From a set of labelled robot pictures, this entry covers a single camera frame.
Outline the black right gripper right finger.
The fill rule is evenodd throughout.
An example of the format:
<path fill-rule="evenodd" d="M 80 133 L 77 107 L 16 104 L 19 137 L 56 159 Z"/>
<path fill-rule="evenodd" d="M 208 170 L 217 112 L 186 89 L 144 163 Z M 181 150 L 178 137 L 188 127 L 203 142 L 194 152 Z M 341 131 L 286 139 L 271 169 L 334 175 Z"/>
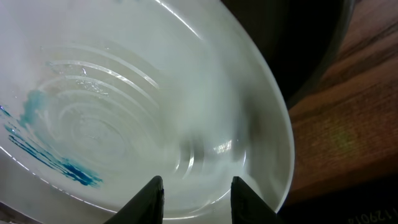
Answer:
<path fill-rule="evenodd" d="M 232 224 L 282 224 L 278 215 L 238 176 L 231 183 L 230 201 Z"/>

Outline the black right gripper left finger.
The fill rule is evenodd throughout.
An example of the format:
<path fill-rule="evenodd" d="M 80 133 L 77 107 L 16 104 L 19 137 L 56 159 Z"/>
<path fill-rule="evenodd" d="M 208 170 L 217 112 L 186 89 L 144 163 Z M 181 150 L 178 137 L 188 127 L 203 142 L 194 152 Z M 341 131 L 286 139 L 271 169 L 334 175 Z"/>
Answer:
<path fill-rule="evenodd" d="M 163 179 L 156 175 L 104 224 L 162 224 L 163 217 Z"/>

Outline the white plate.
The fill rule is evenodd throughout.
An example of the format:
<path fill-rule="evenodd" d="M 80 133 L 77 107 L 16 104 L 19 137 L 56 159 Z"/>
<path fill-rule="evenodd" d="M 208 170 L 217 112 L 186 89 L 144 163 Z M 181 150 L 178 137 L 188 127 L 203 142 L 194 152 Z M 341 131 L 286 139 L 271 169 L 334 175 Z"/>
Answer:
<path fill-rule="evenodd" d="M 3 204 L 103 223 L 159 175 L 165 223 L 229 223 L 233 177 L 278 212 L 293 169 L 274 75 L 222 2 L 1 2 Z"/>

